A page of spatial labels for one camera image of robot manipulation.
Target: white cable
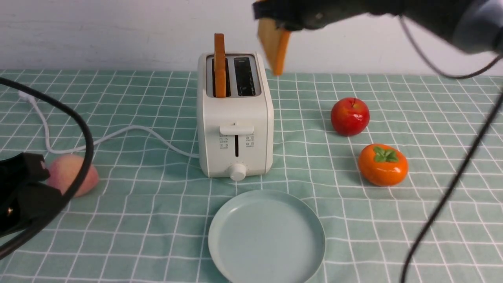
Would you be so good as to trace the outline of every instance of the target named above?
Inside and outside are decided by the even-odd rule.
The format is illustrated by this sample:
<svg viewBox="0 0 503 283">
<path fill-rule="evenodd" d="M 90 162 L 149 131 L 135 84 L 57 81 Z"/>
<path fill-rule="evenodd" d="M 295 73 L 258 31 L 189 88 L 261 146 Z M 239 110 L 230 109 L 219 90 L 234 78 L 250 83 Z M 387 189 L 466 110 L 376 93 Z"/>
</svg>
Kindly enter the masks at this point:
<svg viewBox="0 0 503 283">
<path fill-rule="evenodd" d="M 44 117 L 44 114 L 42 114 L 42 111 L 40 111 L 40 109 L 38 108 L 37 106 L 37 102 L 35 101 L 35 98 L 33 96 L 30 96 L 24 92 L 21 92 L 19 91 L 19 96 L 21 97 L 21 99 L 25 100 L 25 101 L 28 101 L 32 106 L 33 108 L 35 109 L 35 111 L 37 112 L 38 116 L 40 117 L 40 119 L 42 120 L 42 124 L 44 125 L 44 131 L 45 131 L 45 147 L 47 148 L 47 150 L 50 152 L 50 153 L 53 153 L 53 154 L 70 154 L 70 153 L 74 153 L 74 152 L 78 152 L 78 151 L 83 151 L 86 149 L 85 146 L 82 146 L 82 147 L 78 147 L 78 148 L 74 148 L 74 149 L 71 149 L 71 150 L 63 150 L 63 151 L 57 151 L 57 150 L 54 150 L 52 149 L 51 147 L 51 144 L 50 144 L 50 135 L 49 135 L 49 125 L 47 125 L 47 120 L 45 119 Z M 152 134 L 154 137 L 158 138 L 161 142 L 163 142 L 168 148 L 170 148 L 171 150 L 179 153 L 179 154 L 182 154 L 182 155 L 185 155 L 187 157 L 192 157 L 192 158 L 199 158 L 199 155 L 197 154 L 190 154 L 190 153 L 187 153 L 187 152 L 184 152 L 184 151 L 181 151 L 177 148 L 175 148 L 174 146 L 172 146 L 167 140 L 165 140 L 164 138 L 162 138 L 162 136 L 160 136 L 158 133 L 156 133 L 155 131 L 153 131 L 152 129 L 150 128 L 147 128 L 147 127 L 144 127 L 144 126 L 128 126 L 128 127 L 125 127 L 123 129 L 120 129 L 114 133 L 111 133 L 107 136 L 104 136 L 102 137 L 101 139 L 97 140 L 94 142 L 94 145 L 98 145 L 108 139 L 111 139 L 119 134 L 122 134 L 126 131 L 129 131 L 129 130 L 134 130 L 134 129 L 137 129 L 137 130 L 144 130 L 144 131 L 147 131 L 149 132 L 150 134 Z"/>
</svg>

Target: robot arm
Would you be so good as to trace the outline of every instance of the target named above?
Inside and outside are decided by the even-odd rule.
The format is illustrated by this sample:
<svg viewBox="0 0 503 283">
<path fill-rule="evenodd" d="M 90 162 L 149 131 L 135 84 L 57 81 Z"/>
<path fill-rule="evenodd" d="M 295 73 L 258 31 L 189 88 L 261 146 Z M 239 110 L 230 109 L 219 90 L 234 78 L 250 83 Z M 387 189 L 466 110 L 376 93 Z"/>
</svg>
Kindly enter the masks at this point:
<svg viewBox="0 0 503 283">
<path fill-rule="evenodd" d="M 503 0 L 263 0 L 255 19 L 288 31 L 317 30 L 362 14 L 405 16 L 468 53 L 503 55 Z"/>
</svg>

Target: tablecloth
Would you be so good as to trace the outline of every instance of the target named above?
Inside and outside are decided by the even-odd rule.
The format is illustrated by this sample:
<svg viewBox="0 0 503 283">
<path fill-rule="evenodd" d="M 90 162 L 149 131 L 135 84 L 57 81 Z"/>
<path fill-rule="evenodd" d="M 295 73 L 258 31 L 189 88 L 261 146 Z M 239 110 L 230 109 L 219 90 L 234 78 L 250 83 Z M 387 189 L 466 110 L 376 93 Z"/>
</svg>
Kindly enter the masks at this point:
<svg viewBox="0 0 503 283">
<path fill-rule="evenodd" d="M 74 108 L 95 139 L 129 125 L 152 128 L 198 153 L 196 72 L 0 70 Z M 0 262 L 8 282 L 227 282 L 213 264 L 208 228 L 217 210 L 250 190 L 300 198 L 320 218 L 326 256 L 314 283 L 398 282 L 404 257 L 496 99 L 501 77 L 284 74 L 268 82 L 275 106 L 274 161 L 267 175 L 208 179 L 197 159 L 133 130 L 96 146 L 100 182 L 46 229 Z M 330 110 L 343 97 L 370 108 L 351 138 Z M 76 123 L 39 102 L 54 149 L 83 145 Z M 503 278 L 503 121 L 478 150 L 453 198 L 414 257 L 408 282 L 496 283 Z M 370 143 L 409 161 L 405 181 L 370 185 L 357 157 Z M 41 120 L 0 86 L 0 157 L 41 153 Z"/>
</svg>

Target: apple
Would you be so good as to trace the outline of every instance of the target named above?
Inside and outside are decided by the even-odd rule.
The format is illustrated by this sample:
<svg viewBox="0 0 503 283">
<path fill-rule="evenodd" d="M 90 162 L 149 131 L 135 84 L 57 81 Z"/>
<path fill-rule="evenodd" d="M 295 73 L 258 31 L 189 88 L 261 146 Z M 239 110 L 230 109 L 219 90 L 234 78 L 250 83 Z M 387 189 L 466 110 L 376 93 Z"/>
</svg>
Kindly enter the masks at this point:
<svg viewBox="0 0 503 283">
<path fill-rule="evenodd" d="M 369 124 L 367 104 L 355 97 L 343 98 L 332 107 L 330 119 L 333 129 L 340 135 L 352 136 L 361 133 Z"/>
</svg>

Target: plate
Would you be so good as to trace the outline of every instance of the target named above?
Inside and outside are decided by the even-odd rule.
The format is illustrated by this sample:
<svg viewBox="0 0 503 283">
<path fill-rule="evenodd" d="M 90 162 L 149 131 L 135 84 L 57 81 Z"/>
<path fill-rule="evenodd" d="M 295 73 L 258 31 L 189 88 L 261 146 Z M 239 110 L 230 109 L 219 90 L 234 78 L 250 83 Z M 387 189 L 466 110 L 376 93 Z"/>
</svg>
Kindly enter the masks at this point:
<svg viewBox="0 0 503 283">
<path fill-rule="evenodd" d="M 217 212 L 208 247 L 232 283 L 304 283 L 325 256 L 325 232 L 300 199 L 274 190 L 242 193 Z"/>
</svg>

